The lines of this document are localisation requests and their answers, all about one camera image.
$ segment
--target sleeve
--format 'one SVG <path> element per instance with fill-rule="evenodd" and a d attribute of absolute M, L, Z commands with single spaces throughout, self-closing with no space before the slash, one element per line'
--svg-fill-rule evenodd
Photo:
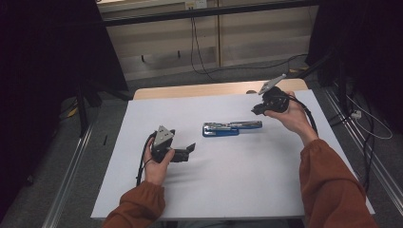
<path fill-rule="evenodd" d="M 104 221 L 104 228 L 147 227 L 163 213 L 163 187 L 143 181 L 124 193 L 120 205 Z"/>
<path fill-rule="evenodd" d="M 325 141 L 302 150 L 299 179 L 308 227 L 377 227 L 361 184 Z"/>

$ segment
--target aluminum rail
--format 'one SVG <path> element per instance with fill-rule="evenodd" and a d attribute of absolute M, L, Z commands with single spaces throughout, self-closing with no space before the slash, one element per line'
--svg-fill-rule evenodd
<path fill-rule="evenodd" d="M 263 11 L 263 10 L 281 10 L 301 7 L 311 7 L 318 5 L 320 0 L 288 0 L 270 3 L 260 3 L 252 5 L 218 7 L 209 9 L 181 10 L 173 12 L 156 13 L 141 16 L 116 17 L 105 19 L 104 21 L 92 21 L 81 23 L 67 23 L 55 26 L 56 28 L 88 29 L 97 27 L 116 27 L 132 24 L 141 24 L 148 22 L 169 21 L 185 18 L 216 16 L 224 14 L 234 14 L 243 12 Z"/>

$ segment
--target left hand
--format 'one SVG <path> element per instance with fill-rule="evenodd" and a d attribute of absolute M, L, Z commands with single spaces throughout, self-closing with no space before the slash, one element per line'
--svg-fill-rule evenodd
<path fill-rule="evenodd" d="M 148 141 L 143 162 L 147 162 L 150 159 L 152 159 L 150 146 L 153 142 L 154 142 L 154 138 L 152 138 Z M 166 176 L 166 169 L 168 168 L 168 165 L 171 162 L 174 155 L 175 155 L 175 150 L 170 149 L 166 153 L 166 155 L 163 158 L 163 161 L 161 161 L 161 163 L 158 163 L 154 160 L 150 160 L 145 165 L 145 168 L 144 168 L 145 169 L 145 181 L 154 183 L 154 184 L 160 185 L 160 186 L 163 185 L 163 181 L 165 180 L 165 176 Z"/>

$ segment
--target wall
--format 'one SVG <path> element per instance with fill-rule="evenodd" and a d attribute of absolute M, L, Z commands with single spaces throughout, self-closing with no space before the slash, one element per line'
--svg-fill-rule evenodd
<path fill-rule="evenodd" d="M 184 1 L 115 1 L 98 4 L 105 19 L 184 10 Z M 248 1 L 247 4 L 269 2 Z M 209 8 L 245 5 L 241 0 L 209 0 Z M 206 68 L 286 59 L 307 53 L 317 7 L 277 9 L 196 18 Z M 197 44 L 192 51 L 190 19 L 107 28 L 127 81 L 202 69 Z"/>

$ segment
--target hand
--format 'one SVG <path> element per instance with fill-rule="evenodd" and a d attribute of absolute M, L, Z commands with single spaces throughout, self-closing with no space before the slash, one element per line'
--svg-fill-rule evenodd
<path fill-rule="evenodd" d="M 144 153 L 145 163 L 145 181 L 154 183 L 156 185 L 163 185 L 163 181 L 166 176 L 166 169 L 168 168 L 169 163 L 175 155 L 175 150 L 170 149 L 168 153 L 166 153 L 163 161 L 158 163 L 152 160 L 151 149 L 150 146 L 154 142 L 154 138 L 151 138 L 147 143 L 147 148 Z"/>
<path fill-rule="evenodd" d="M 286 93 L 295 97 L 294 92 Z M 283 113 L 267 110 L 264 112 L 264 115 L 278 119 L 287 129 L 296 132 L 301 137 L 304 145 L 318 139 L 317 133 L 306 118 L 304 109 L 300 104 L 294 101 L 290 100 L 288 109 Z"/>

